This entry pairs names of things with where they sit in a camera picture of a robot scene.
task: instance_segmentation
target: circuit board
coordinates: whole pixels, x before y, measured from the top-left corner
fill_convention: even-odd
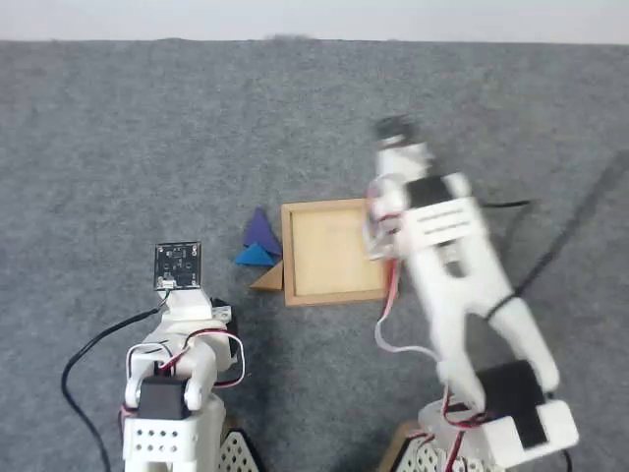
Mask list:
[[[155,246],[155,290],[200,288],[200,242]]]

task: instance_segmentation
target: white wall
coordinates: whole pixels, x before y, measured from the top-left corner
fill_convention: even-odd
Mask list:
[[[629,44],[629,0],[0,0],[2,39],[275,34]]]

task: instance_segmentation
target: blue triangle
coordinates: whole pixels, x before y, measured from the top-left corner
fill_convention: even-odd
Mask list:
[[[253,243],[249,248],[240,253],[234,261],[241,266],[275,266],[275,262],[260,244]]]
[[[254,216],[249,220],[243,241],[245,246],[250,246],[253,243],[260,244],[270,254],[282,255],[282,247],[275,238],[271,225],[260,207],[256,208]]]

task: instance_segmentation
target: triangular block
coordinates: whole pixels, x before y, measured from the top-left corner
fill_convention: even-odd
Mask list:
[[[270,254],[282,255],[282,247],[279,245],[271,225],[260,207],[256,208],[254,216],[249,220],[243,241],[245,246],[251,246],[253,243],[260,244]]]
[[[249,288],[255,288],[257,290],[281,290],[283,285],[284,262],[280,261],[278,265],[252,283]]]
[[[275,264],[268,252],[256,243],[240,253],[234,262],[241,266],[273,266]]]

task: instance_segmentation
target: purple triangle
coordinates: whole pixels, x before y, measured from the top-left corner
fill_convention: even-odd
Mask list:
[[[282,247],[279,245],[271,225],[260,207],[254,211],[254,216],[252,216],[247,225],[245,240],[243,241],[245,246],[251,246],[254,243],[260,244],[270,254],[282,255]]]

